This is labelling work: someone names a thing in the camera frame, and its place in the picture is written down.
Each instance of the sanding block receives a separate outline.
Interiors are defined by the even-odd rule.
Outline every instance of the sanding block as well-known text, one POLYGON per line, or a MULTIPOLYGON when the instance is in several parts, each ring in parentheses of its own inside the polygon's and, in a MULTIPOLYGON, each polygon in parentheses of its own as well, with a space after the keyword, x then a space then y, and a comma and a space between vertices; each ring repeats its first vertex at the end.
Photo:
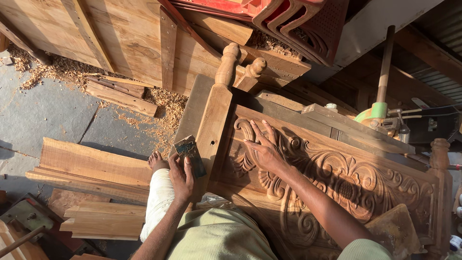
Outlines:
POLYGON ((184 165, 184 158, 189 156, 193 164, 193 173, 196 178, 207 175, 204 164, 202 163, 201 155, 197 149, 196 139, 190 135, 183 140, 173 144, 180 157, 180 165, 184 165))

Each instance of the hand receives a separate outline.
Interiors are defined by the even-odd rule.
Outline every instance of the hand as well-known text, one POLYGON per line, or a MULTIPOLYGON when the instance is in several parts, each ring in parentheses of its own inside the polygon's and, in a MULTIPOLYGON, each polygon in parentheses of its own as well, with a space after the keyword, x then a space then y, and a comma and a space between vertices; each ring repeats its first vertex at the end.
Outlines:
POLYGON ((196 178, 193 174, 193 166, 189 157, 184 158, 184 172, 181 169, 178 153, 174 153, 169 158, 170 180, 172 181, 175 199, 181 202, 189 203, 194 197, 197 197, 199 189, 196 178))
POLYGON ((273 128, 266 120, 262 120, 262 122, 268 131, 269 140, 260 131, 258 126, 255 124, 255 121, 251 120, 250 125, 254 129, 261 145, 247 139, 244 139, 244 143, 256 151, 256 159, 265 170, 281 177, 281 175, 290 171, 291 166, 284 160, 276 146, 276 134, 273 128))

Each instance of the floral wood carving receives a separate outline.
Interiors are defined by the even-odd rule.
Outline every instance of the floral wood carving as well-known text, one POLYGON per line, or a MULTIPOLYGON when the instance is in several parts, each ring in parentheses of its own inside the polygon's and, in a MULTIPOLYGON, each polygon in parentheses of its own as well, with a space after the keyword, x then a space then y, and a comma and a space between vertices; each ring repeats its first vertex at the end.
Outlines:
MULTIPOLYGON (((237 119, 234 129, 242 131, 245 139, 258 142, 246 119, 237 119)), ((409 211, 414 210, 422 222, 429 219, 430 212, 424 209, 422 200, 429 200, 433 208, 431 184, 419 185, 414 178, 396 170, 381 170, 367 161, 357 161, 352 156, 312 144, 290 131, 285 135, 276 129, 275 132, 276 146, 283 158, 360 222, 366 223, 399 203, 406 204, 409 211)), ((306 247, 313 244, 320 233, 332 248, 336 247, 298 195, 278 176, 259 165, 254 150, 246 148, 243 154, 232 159, 237 178, 258 167, 258 179, 268 199, 280 201, 280 230, 287 241, 306 247)))

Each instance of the carved wooden panel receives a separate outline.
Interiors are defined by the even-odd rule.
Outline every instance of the carved wooden panel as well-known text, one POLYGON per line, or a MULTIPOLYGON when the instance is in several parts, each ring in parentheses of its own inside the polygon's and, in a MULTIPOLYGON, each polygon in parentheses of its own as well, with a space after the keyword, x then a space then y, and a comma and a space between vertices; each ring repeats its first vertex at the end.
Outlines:
POLYGON ((362 223, 404 203, 422 244, 434 243, 439 179, 315 132, 236 106, 227 126, 221 170, 208 190, 250 214, 283 259, 335 259, 340 251, 297 194, 263 170, 243 139, 255 141, 254 119, 277 131, 284 158, 362 223))

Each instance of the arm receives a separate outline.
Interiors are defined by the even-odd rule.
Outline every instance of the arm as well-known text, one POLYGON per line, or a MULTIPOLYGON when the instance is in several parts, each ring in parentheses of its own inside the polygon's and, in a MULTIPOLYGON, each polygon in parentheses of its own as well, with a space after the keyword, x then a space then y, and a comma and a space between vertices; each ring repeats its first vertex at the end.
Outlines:
POLYGON ((341 248, 345 248, 356 239, 373 240, 372 234, 363 224, 282 158, 275 146, 275 132, 266 120, 263 120, 263 124, 268 131, 269 139, 262 134, 253 120, 250 123, 261 145, 248 140, 244 140, 244 142, 248 147, 257 151, 256 157, 260 165, 276 174, 295 191, 341 248))
POLYGON ((165 216, 135 253, 133 260, 165 259, 181 217, 198 191, 190 158, 184 158, 184 173, 178 160, 176 153, 169 158, 169 175, 175 198, 165 216))

